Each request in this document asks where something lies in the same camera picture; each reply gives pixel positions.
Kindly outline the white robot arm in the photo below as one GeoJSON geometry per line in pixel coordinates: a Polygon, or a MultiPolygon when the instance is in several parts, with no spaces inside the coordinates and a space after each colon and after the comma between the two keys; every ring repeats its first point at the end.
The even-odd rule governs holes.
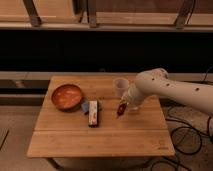
{"type": "Polygon", "coordinates": [[[170,80],[163,68],[138,73],[123,93],[121,103],[138,106],[151,95],[166,97],[213,117],[213,85],[170,80]]]}

